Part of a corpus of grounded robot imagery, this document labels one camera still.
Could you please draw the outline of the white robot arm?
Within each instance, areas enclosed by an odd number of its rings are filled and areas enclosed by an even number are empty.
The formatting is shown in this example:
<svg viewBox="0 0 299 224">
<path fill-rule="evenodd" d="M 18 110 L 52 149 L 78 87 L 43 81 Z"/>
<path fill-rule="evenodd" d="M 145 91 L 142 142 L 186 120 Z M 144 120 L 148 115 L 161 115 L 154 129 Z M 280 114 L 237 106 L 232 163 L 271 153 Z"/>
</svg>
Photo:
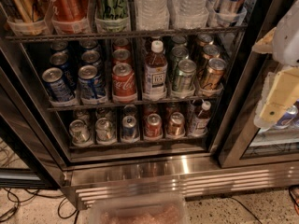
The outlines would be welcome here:
<svg viewBox="0 0 299 224">
<path fill-rule="evenodd" d="M 276 73 L 269 72 L 255 111 L 253 123 L 258 128 L 270 128 L 299 98 L 299 1 L 262 39 L 252 51 L 271 54 L 282 65 Z"/>
</svg>

